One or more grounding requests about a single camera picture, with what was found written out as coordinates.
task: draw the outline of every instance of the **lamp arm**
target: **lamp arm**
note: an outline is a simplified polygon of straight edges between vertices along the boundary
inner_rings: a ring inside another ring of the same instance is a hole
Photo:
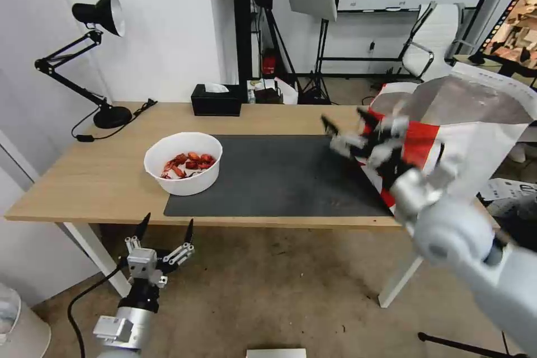
[[[102,36],[101,31],[91,30],[90,32],[84,34],[82,37],[80,37],[76,41],[71,42],[67,46],[64,46],[63,48],[55,51],[54,53],[42,59],[36,60],[34,66],[38,71],[42,72],[43,74],[46,74],[47,76],[51,78],[54,78],[59,83],[72,89],[74,92],[90,100],[96,105],[99,105],[101,108],[110,107],[110,105],[106,102],[106,98],[97,97],[91,91],[88,91],[87,89],[82,88],[79,85],[76,85],[71,80],[63,77],[61,74],[56,72],[57,67],[93,49],[94,47],[99,46],[101,44],[101,36]],[[85,39],[91,39],[93,43],[91,45],[88,45],[84,49],[79,50],[78,52],[75,52],[73,54],[62,55],[62,53],[64,53],[66,50],[72,48],[73,46],[79,44],[80,42],[83,42]]]

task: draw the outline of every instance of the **black desk mat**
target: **black desk mat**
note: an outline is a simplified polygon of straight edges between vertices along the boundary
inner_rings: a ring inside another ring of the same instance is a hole
[[[207,190],[170,195],[166,216],[390,216],[356,162],[321,135],[217,135],[224,154]]]

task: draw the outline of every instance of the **monitor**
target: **monitor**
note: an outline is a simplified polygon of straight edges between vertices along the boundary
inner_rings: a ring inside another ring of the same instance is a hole
[[[501,63],[504,76],[537,77],[537,0],[512,0],[476,55]]]

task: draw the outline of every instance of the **lamp shade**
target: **lamp shade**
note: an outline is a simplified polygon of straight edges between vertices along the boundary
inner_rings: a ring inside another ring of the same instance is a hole
[[[125,20],[119,0],[99,0],[95,5],[75,3],[72,12],[80,22],[99,24],[111,34],[125,35]]]

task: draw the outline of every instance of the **wooden desk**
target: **wooden desk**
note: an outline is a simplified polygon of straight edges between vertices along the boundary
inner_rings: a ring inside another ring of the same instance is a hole
[[[121,103],[131,110],[139,103]],[[143,168],[146,150],[179,131],[209,134],[323,134],[321,114],[342,129],[358,130],[354,106],[243,105],[240,117],[196,117],[189,103],[158,103],[110,139],[75,143],[18,202],[6,218],[63,223],[101,271],[115,262],[88,223],[137,224],[151,211],[151,224],[183,225],[190,217],[163,215],[168,194]],[[96,128],[90,133],[102,133]],[[197,226],[368,228],[401,227],[389,216],[368,217],[195,217]],[[111,279],[125,296],[130,289],[119,273]]]

